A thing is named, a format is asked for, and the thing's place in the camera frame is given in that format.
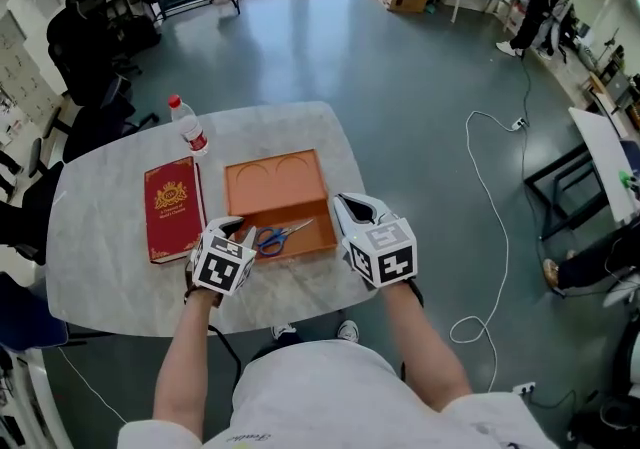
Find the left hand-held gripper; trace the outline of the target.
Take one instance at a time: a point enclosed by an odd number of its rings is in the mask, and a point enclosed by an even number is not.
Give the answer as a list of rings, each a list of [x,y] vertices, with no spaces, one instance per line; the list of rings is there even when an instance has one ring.
[[[227,216],[212,220],[202,232],[191,254],[191,283],[223,295],[233,295],[248,278],[256,260],[256,227],[249,227],[243,239],[234,236],[245,219]]]

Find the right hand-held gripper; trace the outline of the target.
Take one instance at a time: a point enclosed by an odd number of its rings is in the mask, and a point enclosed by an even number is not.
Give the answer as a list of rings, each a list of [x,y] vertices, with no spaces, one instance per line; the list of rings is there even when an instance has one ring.
[[[336,195],[333,207],[351,267],[370,286],[382,288],[417,275],[417,241],[406,218],[360,193]]]

